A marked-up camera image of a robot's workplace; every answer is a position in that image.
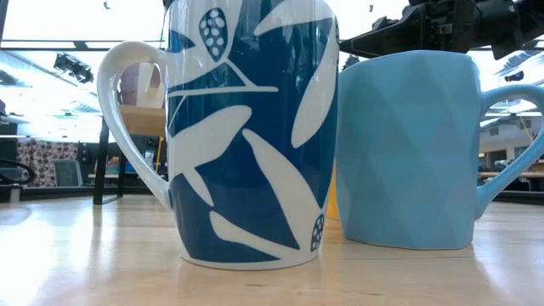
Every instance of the light blue mug handle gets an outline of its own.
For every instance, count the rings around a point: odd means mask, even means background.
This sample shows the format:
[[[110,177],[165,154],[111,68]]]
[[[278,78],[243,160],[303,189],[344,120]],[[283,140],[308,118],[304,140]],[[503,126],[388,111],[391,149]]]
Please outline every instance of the light blue mug handle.
[[[536,105],[540,112],[544,112],[544,88],[534,85],[512,85],[498,88],[482,94],[482,115],[493,104],[506,99],[525,99]],[[504,169],[489,183],[478,187],[478,206],[476,207],[476,219],[482,217],[490,203],[512,183],[523,171],[538,160],[544,154],[544,121],[538,137],[514,163]]]

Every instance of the yellow object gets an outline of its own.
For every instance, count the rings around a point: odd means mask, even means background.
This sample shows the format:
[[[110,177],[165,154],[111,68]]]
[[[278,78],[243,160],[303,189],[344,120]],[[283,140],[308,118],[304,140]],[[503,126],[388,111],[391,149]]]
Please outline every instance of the yellow object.
[[[328,218],[333,218],[336,220],[340,219],[340,214],[338,213],[338,202],[337,202],[337,169],[336,164],[332,169],[332,180],[331,180],[331,191],[329,194],[329,206],[326,210],[326,216]]]

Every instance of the chair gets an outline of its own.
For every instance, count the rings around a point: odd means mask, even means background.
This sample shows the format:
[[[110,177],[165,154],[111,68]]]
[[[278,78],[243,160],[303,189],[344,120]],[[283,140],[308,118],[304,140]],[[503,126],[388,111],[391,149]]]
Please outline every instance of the chair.
[[[55,160],[51,161],[57,173],[54,182],[58,187],[79,187],[83,186],[82,170],[78,161]]]

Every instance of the wooden tabletop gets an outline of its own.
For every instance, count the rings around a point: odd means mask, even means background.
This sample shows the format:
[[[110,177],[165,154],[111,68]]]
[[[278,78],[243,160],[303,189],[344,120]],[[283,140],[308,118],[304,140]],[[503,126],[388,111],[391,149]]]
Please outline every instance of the wooden tabletop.
[[[417,252],[343,238],[327,220],[320,258],[260,272],[179,258],[151,196],[0,204],[1,305],[393,305],[544,303],[544,207],[493,204],[471,247]]]
[[[131,105],[119,105],[122,120],[131,134],[162,136],[166,131],[166,111]]]

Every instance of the light blue mug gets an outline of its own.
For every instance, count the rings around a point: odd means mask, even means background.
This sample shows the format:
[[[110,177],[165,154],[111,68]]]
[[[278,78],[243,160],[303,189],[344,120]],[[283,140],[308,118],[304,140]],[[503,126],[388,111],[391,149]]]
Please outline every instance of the light blue mug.
[[[544,153],[544,133],[512,165],[477,187],[479,121],[495,103],[544,89],[482,93],[465,54],[415,51],[361,62],[339,77],[337,197],[348,239],[411,249],[458,249],[474,221]]]

